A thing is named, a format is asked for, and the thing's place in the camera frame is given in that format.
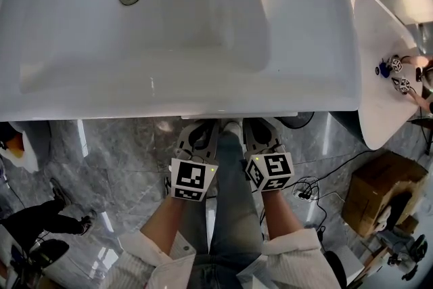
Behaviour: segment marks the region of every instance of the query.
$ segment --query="electrical outlet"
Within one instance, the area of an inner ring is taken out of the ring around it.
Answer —
[[[311,195],[311,194],[305,194],[302,190],[298,190],[294,193],[295,198],[299,199],[299,200],[303,200],[303,201],[307,201],[307,202],[312,202],[314,200],[316,200],[316,196]]]

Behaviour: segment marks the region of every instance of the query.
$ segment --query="floor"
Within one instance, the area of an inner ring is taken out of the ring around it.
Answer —
[[[327,112],[316,113],[311,123],[300,130],[270,121],[292,153],[296,177],[320,177],[367,149]],[[190,122],[178,117],[52,121],[51,160],[42,171],[29,174],[5,161],[10,185],[25,206],[51,199],[48,181],[55,177],[76,203],[64,214],[78,218],[90,208],[98,212],[97,225],[87,237],[55,235],[67,241],[70,250],[47,270],[53,280],[67,289],[99,286],[122,252],[117,237],[140,228],[163,199],[173,148],[181,129]],[[422,154],[425,146],[421,129],[407,123],[385,148],[427,167],[430,158]],[[321,195],[337,191],[344,198],[350,174],[379,153],[362,154],[323,180]],[[284,194],[306,225],[321,222],[323,211],[295,199],[292,190],[285,190]],[[260,213],[260,194],[254,194],[254,198]],[[22,209],[5,185],[0,187],[0,204],[9,213]],[[321,200],[327,211],[323,245],[332,249],[348,244],[360,257],[369,241],[361,241],[344,225],[340,216],[342,205],[335,194]]]

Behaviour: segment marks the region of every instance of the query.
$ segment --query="cardboard box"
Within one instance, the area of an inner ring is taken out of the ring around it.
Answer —
[[[375,221],[390,200],[411,192],[397,224],[412,212],[427,181],[427,170],[413,160],[386,152],[356,170],[352,175],[342,217],[360,236],[367,237],[375,229]]]
[[[401,224],[398,224],[397,227],[406,234],[412,235],[418,224],[419,221],[417,221],[413,216],[408,216]]]

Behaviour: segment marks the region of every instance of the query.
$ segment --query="black pants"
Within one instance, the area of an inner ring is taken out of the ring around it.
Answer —
[[[64,209],[61,200],[25,208],[1,222],[25,252],[35,244],[43,231],[54,234],[81,234],[83,226],[74,218],[58,215]]]

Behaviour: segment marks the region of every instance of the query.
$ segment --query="black shoe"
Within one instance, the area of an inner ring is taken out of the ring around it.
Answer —
[[[83,226],[83,232],[80,235],[89,234],[95,227],[96,212],[91,210],[86,217],[81,219],[81,225]]]
[[[49,180],[49,184],[53,190],[54,198],[62,200],[65,204],[65,207],[72,205],[72,199],[66,193],[59,182],[56,179],[52,178]]]

